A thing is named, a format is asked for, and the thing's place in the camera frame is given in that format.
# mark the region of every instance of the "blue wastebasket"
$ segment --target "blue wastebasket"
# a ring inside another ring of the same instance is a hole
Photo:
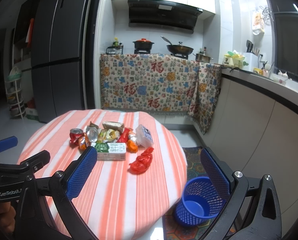
[[[196,177],[186,183],[174,217],[184,227],[199,225],[216,217],[225,202],[208,177]]]

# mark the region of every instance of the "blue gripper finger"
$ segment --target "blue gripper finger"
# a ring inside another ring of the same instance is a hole
[[[12,147],[17,146],[17,144],[18,144],[18,139],[16,136],[11,136],[0,140],[0,153]]]

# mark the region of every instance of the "floor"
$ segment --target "floor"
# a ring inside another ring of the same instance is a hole
[[[0,163],[15,164],[20,153],[29,138],[44,124],[38,121],[22,119],[11,119],[7,104],[0,102],[0,139],[10,136],[18,138],[18,145],[12,149],[0,153]],[[182,147],[200,146],[198,134],[195,130],[170,130],[179,140]],[[165,240],[163,236],[162,219],[160,218],[155,225],[148,230],[138,240]]]
[[[26,142],[43,126],[43,123],[26,117],[23,120],[11,119],[7,103],[0,104],[0,140],[13,135],[18,138],[16,147],[0,153],[0,163],[16,164]]]

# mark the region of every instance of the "rug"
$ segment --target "rug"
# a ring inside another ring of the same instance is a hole
[[[202,147],[183,148],[186,155],[188,168],[187,168],[187,181],[198,176],[207,177],[202,164],[200,163],[200,152]],[[198,240],[212,224],[214,219],[209,219],[201,225],[185,228],[177,224],[173,218],[174,205],[170,210],[162,217],[164,237],[166,240]],[[235,225],[232,226],[228,235],[236,232]]]

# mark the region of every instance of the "table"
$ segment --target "table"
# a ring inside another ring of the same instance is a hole
[[[97,161],[80,195],[72,202],[81,217],[100,240],[136,239],[180,198],[187,180],[187,161],[176,137],[152,116],[144,112],[112,112],[100,109],[69,111],[39,129],[25,145],[19,163],[41,150],[50,152],[50,162],[36,178],[52,176],[65,170],[80,156],[78,147],[69,142],[71,128],[85,127],[92,121],[123,122],[135,129],[139,124],[151,132],[153,160],[141,175],[127,170],[138,153],[126,153],[125,161]],[[59,230],[68,234],[51,197],[47,197],[51,214]]]

